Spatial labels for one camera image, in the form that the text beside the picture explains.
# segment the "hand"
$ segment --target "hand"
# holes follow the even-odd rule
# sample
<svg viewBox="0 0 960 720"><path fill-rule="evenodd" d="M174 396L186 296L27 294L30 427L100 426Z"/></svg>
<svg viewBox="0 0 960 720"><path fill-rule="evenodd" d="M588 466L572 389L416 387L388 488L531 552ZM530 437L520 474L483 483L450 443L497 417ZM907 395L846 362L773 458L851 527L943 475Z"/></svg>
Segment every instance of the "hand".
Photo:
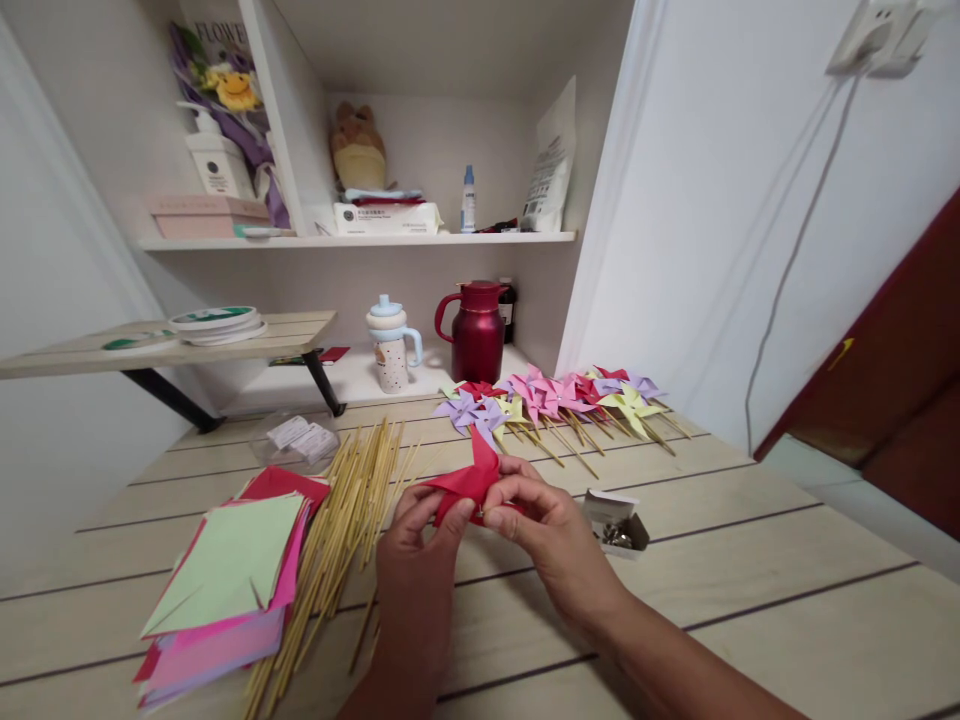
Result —
<svg viewBox="0 0 960 720"><path fill-rule="evenodd" d="M457 550L474 512L472 500L461 500L424 543L423 529L443 494L422 486L405 490L377 546L380 640L374 665L386 664L390 672L416 670L417 681L434 685L436 692L450 654Z"/></svg>
<svg viewBox="0 0 960 720"><path fill-rule="evenodd" d="M636 599L620 582L576 501L526 460L500 457L501 479L483 503L484 524L527 551L557 611L596 644ZM526 516L509 507L513 502Z"/></svg>

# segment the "bag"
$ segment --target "bag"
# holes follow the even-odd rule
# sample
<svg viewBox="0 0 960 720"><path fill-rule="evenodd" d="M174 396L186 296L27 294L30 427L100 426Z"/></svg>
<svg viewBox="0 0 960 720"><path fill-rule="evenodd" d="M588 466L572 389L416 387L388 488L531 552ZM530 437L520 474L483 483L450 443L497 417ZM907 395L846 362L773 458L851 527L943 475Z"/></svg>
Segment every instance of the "bag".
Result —
<svg viewBox="0 0 960 720"><path fill-rule="evenodd" d="M560 232L577 150L576 105L577 78L574 76L537 123L537 161L523 206L521 229Z"/></svg>

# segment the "black metal bracket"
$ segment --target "black metal bracket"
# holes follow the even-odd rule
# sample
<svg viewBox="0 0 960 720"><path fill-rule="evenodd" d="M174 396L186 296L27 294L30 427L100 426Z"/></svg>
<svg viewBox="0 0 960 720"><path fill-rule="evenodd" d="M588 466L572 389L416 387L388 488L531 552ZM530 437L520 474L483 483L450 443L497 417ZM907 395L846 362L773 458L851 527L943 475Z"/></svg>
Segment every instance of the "black metal bracket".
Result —
<svg viewBox="0 0 960 720"><path fill-rule="evenodd" d="M213 432L226 420L225 417L215 418L208 415L206 410L167 382L156 370L124 370L123 374L175 413L193 423L201 435Z"/></svg>
<svg viewBox="0 0 960 720"><path fill-rule="evenodd" d="M320 362L317 353L311 350L308 353L304 353L301 357L303 358L304 365L310 369L313 381L317 384L317 387L320 388L320 394L323 395L323 399L326 401L327 407L330 408L330 412L333 413L334 417L343 415L343 411L347 409L347 404L337 400L337 394L333 391L333 386L330 384L327 374L323 371L323 363Z"/></svg>

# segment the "shelf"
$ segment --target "shelf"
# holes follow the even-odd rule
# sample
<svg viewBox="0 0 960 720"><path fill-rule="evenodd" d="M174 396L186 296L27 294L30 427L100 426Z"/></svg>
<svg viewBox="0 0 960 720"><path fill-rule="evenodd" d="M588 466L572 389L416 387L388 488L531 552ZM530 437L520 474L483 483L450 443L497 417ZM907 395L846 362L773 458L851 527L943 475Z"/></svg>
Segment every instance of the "shelf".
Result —
<svg viewBox="0 0 960 720"><path fill-rule="evenodd" d="M275 237L264 240L246 238L204 238L165 240L145 238L139 245L147 252L183 252L186 250L274 250L291 248L400 247L405 245L519 245L522 243L573 242L576 232L559 233L473 233L461 235L334 235L317 237Z"/></svg>
<svg viewBox="0 0 960 720"><path fill-rule="evenodd" d="M416 397L439 392L443 385L453 385L449 373L450 345L437 341L424 343L423 365L410 368L411 382L407 389L397 395L387 395L380 390L377 381L376 360L373 344L351 345L350 352L333 365L324 368L334 392L341 402L384 400L393 397ZM525 375L527 359L513 345L503 349L501 377L511 374ZM272 412L277 408L309 405L322 402L310 371L305 367L268 367L254 378L231 400L224 415L246 415L257 412Z"/></svg>

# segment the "white cabinet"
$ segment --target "white cabinet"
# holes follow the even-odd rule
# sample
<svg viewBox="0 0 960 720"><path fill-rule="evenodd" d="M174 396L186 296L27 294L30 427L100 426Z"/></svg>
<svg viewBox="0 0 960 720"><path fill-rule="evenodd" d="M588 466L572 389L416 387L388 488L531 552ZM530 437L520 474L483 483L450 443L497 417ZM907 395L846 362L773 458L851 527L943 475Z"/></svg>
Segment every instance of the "white cabinet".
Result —
<svg viewBox="0 0 960 720"><path fill-rule="evenodd" d="M151 195L201 192L183 140L191 121L174 105L167 27L204 5L245 26L296 237L164 241L147 210ZM591 232L604 232L615 204L656 5L2 0L0 9L166 312L240 302L272 312L334 309L331 344L365 349L364 314L380 293L433 337L434 309L456 282L509 275L520 296L513 357L552 372L568 310L577 312L578 268L596 263L581 250ZM537 120L572 76L577 152L563 232L356 241L318 229L334 226L328 135L341 100L373 108L388 179L423 188L454 232L468 163L478 227L519 215ZM359 399L349 383L341 390Z"/></svg>

